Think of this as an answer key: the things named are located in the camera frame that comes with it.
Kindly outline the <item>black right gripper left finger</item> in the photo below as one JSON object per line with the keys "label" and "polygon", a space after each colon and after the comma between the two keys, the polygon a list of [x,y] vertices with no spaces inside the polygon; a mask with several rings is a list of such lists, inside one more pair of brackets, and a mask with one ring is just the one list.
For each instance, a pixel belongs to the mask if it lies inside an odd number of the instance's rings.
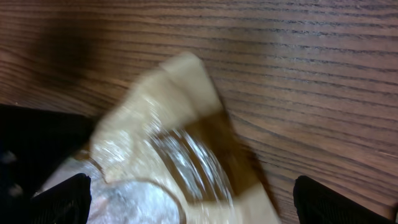
{"label": "black right gripper left finger", "polygon": [[29,207],[31,224],[86,224],[91,179],[79,173],[35,196]]}

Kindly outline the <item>brown snack bag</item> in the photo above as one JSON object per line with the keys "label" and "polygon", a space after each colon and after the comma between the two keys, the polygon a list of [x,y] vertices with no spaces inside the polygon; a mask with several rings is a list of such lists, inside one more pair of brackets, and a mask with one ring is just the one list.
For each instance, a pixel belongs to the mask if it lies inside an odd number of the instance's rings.
{"label": "brown snack bag", "polygon": [[89,223],[279,223],[201,60],[149,70],[44,190],[91,177]]}

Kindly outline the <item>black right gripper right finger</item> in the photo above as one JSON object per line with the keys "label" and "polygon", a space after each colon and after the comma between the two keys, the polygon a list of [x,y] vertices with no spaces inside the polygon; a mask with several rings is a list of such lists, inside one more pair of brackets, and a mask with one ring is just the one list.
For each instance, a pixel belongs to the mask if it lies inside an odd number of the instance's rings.
{"label": "black right gripper right finger", "polygon": [[394,224],[335,192],[325,185],[301,175],[295,180],[294,205],[300,224]]}

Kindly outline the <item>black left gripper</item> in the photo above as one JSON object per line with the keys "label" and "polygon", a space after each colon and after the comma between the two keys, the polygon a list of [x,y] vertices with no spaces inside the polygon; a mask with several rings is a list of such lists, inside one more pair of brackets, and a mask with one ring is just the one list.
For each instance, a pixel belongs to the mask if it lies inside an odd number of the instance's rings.
{"label": "black left gripper", "polygon": [[80,114],[1,105],[1,195],[33,196],[93,128]]}

